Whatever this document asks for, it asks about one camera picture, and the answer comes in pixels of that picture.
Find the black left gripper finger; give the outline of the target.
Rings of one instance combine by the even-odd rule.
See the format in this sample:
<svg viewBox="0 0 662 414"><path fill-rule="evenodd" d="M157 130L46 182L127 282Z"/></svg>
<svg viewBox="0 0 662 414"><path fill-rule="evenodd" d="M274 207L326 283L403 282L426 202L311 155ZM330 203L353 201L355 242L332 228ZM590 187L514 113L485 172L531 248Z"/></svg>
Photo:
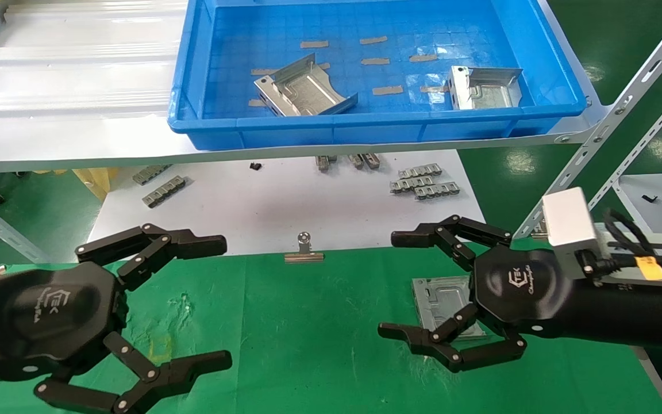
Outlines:
<svg viewBox="0 0 662 414"><path fill-rule="evenodd" d="M129 228L79 246L78 262L100 266L128 259L117 271L121 289L135 291L173 259L221 256L228 251L224 236L195 236L189 229L168 231L154 224Z"/></svg>

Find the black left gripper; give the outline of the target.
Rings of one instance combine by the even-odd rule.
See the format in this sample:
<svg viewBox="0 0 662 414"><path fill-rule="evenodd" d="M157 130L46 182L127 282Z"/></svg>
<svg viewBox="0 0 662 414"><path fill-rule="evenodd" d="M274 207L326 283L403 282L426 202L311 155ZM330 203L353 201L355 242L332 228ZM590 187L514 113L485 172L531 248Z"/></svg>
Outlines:
<svg viewBox="0 0 662 414"><path fill-rule="evenodd" d="M0 382L53 374L34 389L52 407L147 413L161 399L190 393L200 375L231 368L226 350L154 365L118 333L128 311L120 283L102 267L0 275ZM129 390L115 394L71 385L72 374L93 369L109 351L137 376Z"/></svg>

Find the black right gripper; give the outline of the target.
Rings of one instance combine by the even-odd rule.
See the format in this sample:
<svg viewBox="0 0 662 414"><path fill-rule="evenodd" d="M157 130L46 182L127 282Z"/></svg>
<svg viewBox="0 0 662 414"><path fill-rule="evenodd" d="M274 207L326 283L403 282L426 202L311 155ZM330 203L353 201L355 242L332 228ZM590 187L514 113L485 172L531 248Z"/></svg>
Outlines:
<svg viewBox="0 0 662 414"><path fill-rule="evenodd" d="M476 257L463 239L492 247ZM510 249L512 235L502 228L452 215L439 223L420 223L413 231L391 233L393 247L438 247L465 271L471 271L471 301L433 332L399 323L381 323L378 335L404 341L410 352L434 358L453 373L521 359L526 340L520 334L557 336L559 312L572 294L555 253L546 249ZM458 350L452 343L480 320L503 340Z"/></svg>

